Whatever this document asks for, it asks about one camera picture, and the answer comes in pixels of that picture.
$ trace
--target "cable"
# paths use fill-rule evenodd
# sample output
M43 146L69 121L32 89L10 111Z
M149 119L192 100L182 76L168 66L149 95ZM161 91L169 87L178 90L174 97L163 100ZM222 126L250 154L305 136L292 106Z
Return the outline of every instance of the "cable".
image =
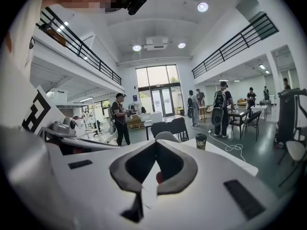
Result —
M191 127L191 129L194 129L194 130L197 130L197 131L201 131L201 132L204 132L203 130L199 130L199 129L195 129L195 128L192 128ZM217 140L217 139L215 139L214 137L212 137L211 136L211 130L209 130L208 131L208 133L209 133L209 136L212 138L212 139L214 139L214 140L216 140L216 141L218 141L218 142L221 142L220 140ZM222 144L224 144L226 147L225 147L225 151L226 152L231 152L232 150L237 150L237 151L241 151L241 158L243 159L243 161L244 162L246 162L245 161L245 159L243 158L243 156L242 156L242 149L243 149L243 145L241 145L241 144L236 144L236 145L227 145L227 144L225 144L225 143L223 143L223 142L221 142Z

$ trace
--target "black metal railing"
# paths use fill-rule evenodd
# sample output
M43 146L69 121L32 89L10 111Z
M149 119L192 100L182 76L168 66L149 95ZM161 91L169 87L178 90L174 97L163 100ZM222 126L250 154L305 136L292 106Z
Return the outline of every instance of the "black metal railing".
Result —
M50 8L42 10L40 21L36 25L76 56L121 85L120 76L103 62Z
M276 32L278 30L275 25L267 14L263 14L194 68L192 70L194 78Z

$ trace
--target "ceiling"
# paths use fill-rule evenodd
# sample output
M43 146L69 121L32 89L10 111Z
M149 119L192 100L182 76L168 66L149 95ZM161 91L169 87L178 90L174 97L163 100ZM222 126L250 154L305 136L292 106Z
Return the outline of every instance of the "ceiling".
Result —
M31 64L30 82L36 88L41 85L45 92L53 88L68 91L68 101L78 102L86 97L97 99L108 99L115 93L94 86L89 80L83 78L73 78L60 73L56 69L40 66L36 63Z
M208 11L198 12L197 5L200 2L209 5ZM191 56L194 48L198 47L227 9L235 7L237 3L238 0L147 0L134 16L128 15L126 10L119 10L110 14L87 15L86 19L83 15L60 6L55 6L54 11L63 21L70 23L69 27L79 37L94 30L96 36L107 38L108 45L114 43L120 55L117 62L125 62L141 58ZM106 26L101 25L97 29L89 25L90 22L100 25L102 19ZM143 46L146 38L153 36L168 37L167 48L158 51L132 50L133 45ZM186 48L178 48L181 42L186 43Z
M295 68L294 60L288 46L276 49L272 54L279 72ZM260 64L264 65L265 69L261 69L259 67ZM204 81L204 83L205 85L215 85L219 84L219 79L228 79L229 81L249 79L260 75L266 75L266 70L268 70L270 74L272 73L268 58L266 55L261 55L231 68L222 74L216 75Z

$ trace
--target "floor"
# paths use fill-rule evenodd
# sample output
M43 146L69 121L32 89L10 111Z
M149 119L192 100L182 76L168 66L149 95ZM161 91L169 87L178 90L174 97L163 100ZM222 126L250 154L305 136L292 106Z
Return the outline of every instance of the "floor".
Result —
M292 166L292 159L289 154L285 156L280 165L277 164L283 155L284 150L277 149L273 146L276 127L275 121L277 120L274 108L272 109L272 114L268 114L267 121L264 121L263 118L259 121L260 133L257 142L255 129L252 127L250 127L248 132L243 135L241 140L239 137L239 127L234 127L232 132L231 126L227 129L227 133L229 134L228 139L217 138L215 140L208 134L209 129L214 129L210 119L201 120L198 127L192 127L191 120L187 116L185 117L185 120L190 139L195 138L196 134L203 132L207 134L208 142L214 144L220 149L225 149L225 145L221 142L227 145L242 144L242 156L245 158L246 162L259 169L257 177L270 187L278 197L283 196L297 181L301 168L299 168L299 170L297 170L297 172L290 177L282 187L278 187L278 184L286 178L294 167ZM129 130L129 134L132 143L146 140L145 128ZM149 140L152 139L154 139L154 137L149 131ZM233 150L230 153L233 156L242 159L240 157L240 151Z

